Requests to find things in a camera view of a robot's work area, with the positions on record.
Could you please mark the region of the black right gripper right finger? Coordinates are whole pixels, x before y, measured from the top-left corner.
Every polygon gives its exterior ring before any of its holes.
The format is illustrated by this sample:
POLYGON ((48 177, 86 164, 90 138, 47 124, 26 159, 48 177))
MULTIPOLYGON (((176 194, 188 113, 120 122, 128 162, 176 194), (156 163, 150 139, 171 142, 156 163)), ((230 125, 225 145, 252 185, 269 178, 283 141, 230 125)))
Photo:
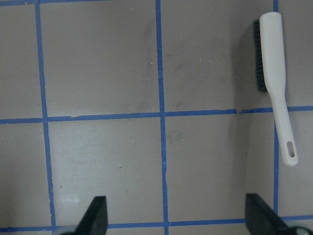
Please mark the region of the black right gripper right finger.
POLYGON ((256 193, 245 195, 245 226, 251 235, 311 235, 307 227, 287 225, 256 193))

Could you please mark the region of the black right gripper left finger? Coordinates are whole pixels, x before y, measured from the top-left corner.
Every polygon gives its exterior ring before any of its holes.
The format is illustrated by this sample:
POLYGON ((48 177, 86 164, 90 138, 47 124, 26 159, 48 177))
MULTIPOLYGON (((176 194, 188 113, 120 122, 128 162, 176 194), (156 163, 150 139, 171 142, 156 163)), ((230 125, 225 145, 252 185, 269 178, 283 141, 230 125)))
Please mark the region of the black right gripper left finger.
POLYGON ((93 198, 88 209, 76 227, 56 230, 57 235, 105 235, 108 230, 106 196, 93 198))

